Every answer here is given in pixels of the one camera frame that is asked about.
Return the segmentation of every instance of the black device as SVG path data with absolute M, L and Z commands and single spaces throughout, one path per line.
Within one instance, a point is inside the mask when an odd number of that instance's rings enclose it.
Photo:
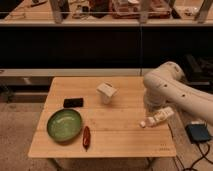
M 32 0 L 32 4 L 30 5 L 30 7 L 36 7 L 45 4 L 46 2 L 47 0 Z
M 191 143 L 202 143 L 211 140 L 211 135 L 205 124 L 188 124 L 185 129 Z
M 84 99 L 83 98 L 71 98 L 71 99 L 64 99 L 64 108 L 69 107 L 83 107 Z

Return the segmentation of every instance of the table surface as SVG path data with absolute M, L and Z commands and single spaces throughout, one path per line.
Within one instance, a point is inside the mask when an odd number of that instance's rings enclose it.
M 184 9 L 188 8 L 188 7 L 200 8 L 202 5 L 202 2 L 203 2 L 202 0 L 176 0 L 174 8 L 177 10 L 177 12 L 181 16 L 182 20 L 193 20 L 194 19 L 193 16 L 186 16 L 184 14 Z M 52 10 L 51 10 L 49 2 L 47 2 L 43 5 L 40 5 L 40 6 L 33 7 L 33 8 L 27 8 L 27 6 L 29 6 L 31 3 L 32 3 L 31 0 L 24 0 L 17 8 L 15 8 L 15 10 L 13 10 L 10 13 L 10 15 L 8 15 L 5 18 L 5 20 L 21 20 L 21 19 L 24 19 L 26 21 L 27 20 L 44 20 L 44 21 L 53 20 Z M 69 15 L 66 20 L 73 20 L 72 14 L 75 12 L 78 4 L 88 5 L 88 2 L 86 1 L 83 3 L 73 3 L 72 5 L 70 5 L 71 15 Z M 211 9 L 210 9 L 207 19 L 208 20 L 213 19 L 213 7 L 211 7 Z M 98 19 L 90 16 L 89 18 L 87 18 L 87 20 L 98 20 Z M 111 15 L 106 15 L 103 18 L 101 18 L 101 21 L 104 21 L 104 20 L 117 20 L 118 21 L 118 19 L 114 19 Z
M 110 104 L 101 103 L 96 87 L 110 83 L 118 91 Z M 33 158 L 169 157 L 176 149 L 167 123 L 141 128 L 146 116 L 143 77 L 55 77 L 29 150 Z M 58 144 L 47 134 L 50 116 L 65 98 L 84 98 L 80 112 L 91 130 L 90 148 L 82 146 L 83 131 L 70 143 Z

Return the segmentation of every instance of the white object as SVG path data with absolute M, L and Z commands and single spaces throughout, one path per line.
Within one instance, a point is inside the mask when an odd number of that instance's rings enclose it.
M 144 121 L 141 121 L 141 127 L 144 128 L 146 126 L 152 127 L 154 125 L 157 125 L 158 123 L 161 123 L 172 116 L 174 114 L 174 111 L 171 107 L 165 107 L 155 111 L 154 113 L 155 114 L 153 117 L 147 117 Z
M 138 0 L 128 0 L 130 4 L 139 4 Z
M 184 73 L 174 62 L 166 62 L 144 76 L 149 107 L 160 107 L 169 100 L 192 115 L 213 125 L 213 95 L 180 82 Z
M 101 96 L 101 101 L 104 104 L 108 104 L 111 101 L 112 96 L 116 93 L 116 89 L 110 84 L 102 83 L 97 87 L 98 92 Z

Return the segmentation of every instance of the wooden table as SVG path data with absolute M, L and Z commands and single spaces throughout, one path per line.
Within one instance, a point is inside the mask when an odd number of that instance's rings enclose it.
M 110 83 L 118 91 L 109 105 L 101 103 L 96 87 Z M 146 116 L 143 77 L 55 77 L 29 150 L 33 158 L 170 157 L 176 155 L 167 123 L 141 128 Z M 83 125 L 91 129 L 91 145 L 85 151 L 82 132 L 71 143 L 59 145 L 47 134 L 49 117 L 65 98 L 84 98 L 79 111 Z

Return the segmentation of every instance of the small box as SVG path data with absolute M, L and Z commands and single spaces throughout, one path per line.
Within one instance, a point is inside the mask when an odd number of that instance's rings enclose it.
M 211 140 L 211 135 L 204 124 L 189 124 L 185 129 L 191 143 L 202 143 Z

